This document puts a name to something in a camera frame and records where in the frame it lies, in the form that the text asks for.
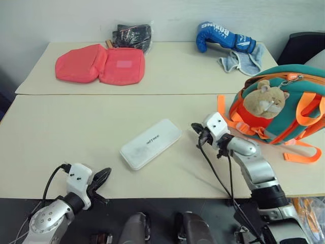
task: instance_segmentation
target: plush keychain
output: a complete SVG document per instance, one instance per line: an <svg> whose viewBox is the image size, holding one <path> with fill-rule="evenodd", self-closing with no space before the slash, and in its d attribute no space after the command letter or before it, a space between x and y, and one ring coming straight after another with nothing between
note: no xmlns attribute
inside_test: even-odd
<svg viewBox="0 0 325 244"><path fill-rule="evenodd" d="M245 97L243 105L252 115L271 119L281 112L288 97L289 93L283 92L277 86L270 87L268 80L261 80L257 90Z"/></svg>

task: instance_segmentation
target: beige table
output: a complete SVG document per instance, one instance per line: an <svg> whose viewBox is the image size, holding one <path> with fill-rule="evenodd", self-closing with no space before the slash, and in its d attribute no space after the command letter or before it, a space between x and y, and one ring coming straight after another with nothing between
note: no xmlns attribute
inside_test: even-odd
<svg viewBox="0 0 325 244"><path fill-rule="evenodd" d="M233 97L226 96L228 105ZM190 127L215 110L216 95L17 96L0 125L0 197L41 198L54 168L66 161L112 167L99 190L106 198L224 198ZM119 149L163 118L182 129L182 137L140 171L130 170ZM324 132L305 141L324 150ZM205 149L229 186L227 160L217 160L209 145ZM324 156L303 165L284 161L283 151L291 150L262 145L287 195L324 195ZM239 166L233 169L236 197L250 197ZM56 176L49 198L65 194L66 176Z"/></svg>
<svg viewBox="0 0 325 244"><path fill-rule="evenodd" d="M209 48L200 53L195 43L154 43L146 56L145 76L139 84L113 86L100 83L78 84L55 78L54 65L64 53L94 43L50 43L30 75L16 90L17 94L231 94L237 93L249 78L235 70L229 74L217 63L227 53ZM266 49L263 69L276 66Z"/></svg>

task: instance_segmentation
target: blue boxing glove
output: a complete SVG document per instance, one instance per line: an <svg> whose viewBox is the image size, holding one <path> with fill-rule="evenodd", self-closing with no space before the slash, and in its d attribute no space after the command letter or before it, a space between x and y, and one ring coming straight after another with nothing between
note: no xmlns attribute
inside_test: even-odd
<svg viewBox="0 0 325 244"><path fill-rule="evenodd" d="M203 22L198 27L197 46L200 52L207 51L206 42L219 43L224 48L237 52L252 53L256 41L251 37L234 34L228 29L212 22Z"/></svg>

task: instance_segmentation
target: teal backpack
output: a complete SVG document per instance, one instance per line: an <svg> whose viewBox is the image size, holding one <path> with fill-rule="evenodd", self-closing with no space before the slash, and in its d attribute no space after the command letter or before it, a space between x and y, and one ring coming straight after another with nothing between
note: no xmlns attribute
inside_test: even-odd
<svg viewBox="0 0 325 244"><path fill-rule="evenodd" d="M279 87L289 93L281 112L272 119L257 117L243 106L245 97L257 90L257 83L269 80L270 87ZM229 110L229 118L224 113L224 96L218 96L218 111L228 125L248 137L264 143L279 145L311 145L299 141L325 126L325 71L306 65L282 65L263 71L248 79ZM284 154L288 161L312 163L321 157L317 147L311 157Z"/></svg>

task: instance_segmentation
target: gray towel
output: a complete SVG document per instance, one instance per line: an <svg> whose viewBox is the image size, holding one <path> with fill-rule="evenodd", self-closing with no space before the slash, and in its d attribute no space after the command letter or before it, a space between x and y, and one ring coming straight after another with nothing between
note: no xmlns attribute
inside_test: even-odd
<svg viewBox="0 0 325 244"><path fill-rule="evenodd" d="M218 63L223 66L226 73L233 69L239 69L245 75L254 76L262 69L264 50L264 45L257 44L254 51L250 54L231 51L228 57L220 57Z"/></svg>

